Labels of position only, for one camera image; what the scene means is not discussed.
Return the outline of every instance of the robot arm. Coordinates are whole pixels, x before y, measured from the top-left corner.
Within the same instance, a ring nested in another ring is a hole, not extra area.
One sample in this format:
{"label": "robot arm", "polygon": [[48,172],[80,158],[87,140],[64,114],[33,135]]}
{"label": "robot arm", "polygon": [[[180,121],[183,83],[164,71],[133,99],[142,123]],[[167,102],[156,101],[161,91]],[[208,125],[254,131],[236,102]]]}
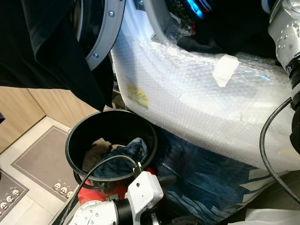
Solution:
{"label": "robot arm", "polygon": [[124,200],[87,202],[77,210],[70,225],[140,225],[141,214],[163,196],[157,177],[143,171],[129,185]]}
{"label": "robot arm", "polygon": [[292,84],[292,120],[290,140],[300,154],[300,1],[278,0],[271,12],[269,34],[276,44],[276,57]]}

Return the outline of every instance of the blue fabric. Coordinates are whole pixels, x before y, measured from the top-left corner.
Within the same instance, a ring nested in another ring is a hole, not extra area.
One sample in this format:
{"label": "blue fabric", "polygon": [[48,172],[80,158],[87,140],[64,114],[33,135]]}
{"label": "blue fabric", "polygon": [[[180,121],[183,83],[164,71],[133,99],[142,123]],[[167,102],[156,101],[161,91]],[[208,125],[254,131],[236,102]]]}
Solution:
{"label": "blue fabric", "polygon": [[[143,164],[148,157],[147,145],[142,138],[136,138],[125,147],[117,147],[116,150],[104,155],[102,161],[112,156],[125,155],[136,162]],[[99,178],[114,178],[132,173],[133,165],[130,161],[117,158],[100,166],[94,176]]]}
{"label": "blue fabric", "polygon": [[203,224],[215,225],[273,181],[256,167],[195,146],[163,129],[157,133],[166,149],[162,153],[160,147],[155,158],[157,175],[176,175],[177,182],[166,188],[166,197],[171,210],[181,216],[192,215]]}

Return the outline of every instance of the wooden panel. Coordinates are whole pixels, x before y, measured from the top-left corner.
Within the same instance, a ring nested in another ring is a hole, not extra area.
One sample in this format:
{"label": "wooden panel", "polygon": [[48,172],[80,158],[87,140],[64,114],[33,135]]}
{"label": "wooden panel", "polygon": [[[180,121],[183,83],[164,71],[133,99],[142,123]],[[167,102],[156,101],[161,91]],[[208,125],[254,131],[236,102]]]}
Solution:
{"label": "wooden panel", "polygon": [[27,89],[0,87],[0,153],[45,116]]}
{"label": "wooden panel", "polygon": [[29,89],[29,92],[47,116],[71,128],[88,115],[98,112],[69,90]]}

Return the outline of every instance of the gray mat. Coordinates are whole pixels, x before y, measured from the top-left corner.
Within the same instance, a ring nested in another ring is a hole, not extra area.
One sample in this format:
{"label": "gray mat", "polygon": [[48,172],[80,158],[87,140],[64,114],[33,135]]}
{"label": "gray mat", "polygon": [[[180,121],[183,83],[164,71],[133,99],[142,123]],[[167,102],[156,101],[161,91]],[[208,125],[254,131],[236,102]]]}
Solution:
{"label": "gray mat", "polygon": [[77,187],[65,156],[66,140],[67,133],[52,126],[11,164],[64,202]]}
{"label": "gray mat", "polygon": [[27,192],[28,188],[0,169],[0,222]]}

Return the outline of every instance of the blue light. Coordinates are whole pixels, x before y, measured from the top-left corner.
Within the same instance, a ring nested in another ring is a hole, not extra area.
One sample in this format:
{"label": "blue light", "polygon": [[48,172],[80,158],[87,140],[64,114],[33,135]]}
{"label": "blue light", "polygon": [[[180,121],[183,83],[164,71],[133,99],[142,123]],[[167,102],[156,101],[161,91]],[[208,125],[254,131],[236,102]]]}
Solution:
{"label": "blue light", "polygon": [[261,77],[261,78],[263,78],[263,79],[265,79],[265,80],[267,80],[267,81],[274,81],[274,80],[272,80],[272,79],[270,79],[270,78],[268,78],[268,77],[266,77],[266,76],[264,76],[262,74],[259,74],[258,76]]}
{"label": "blue light", "polygon": [[187,0],[187,2],[191,6],[192,10],[197,14],[197,16],[199,16],[201,19],[203,19],[204,15],[203,15],[201,9],[197,6],[197,4],[194,3],[193,0]]}

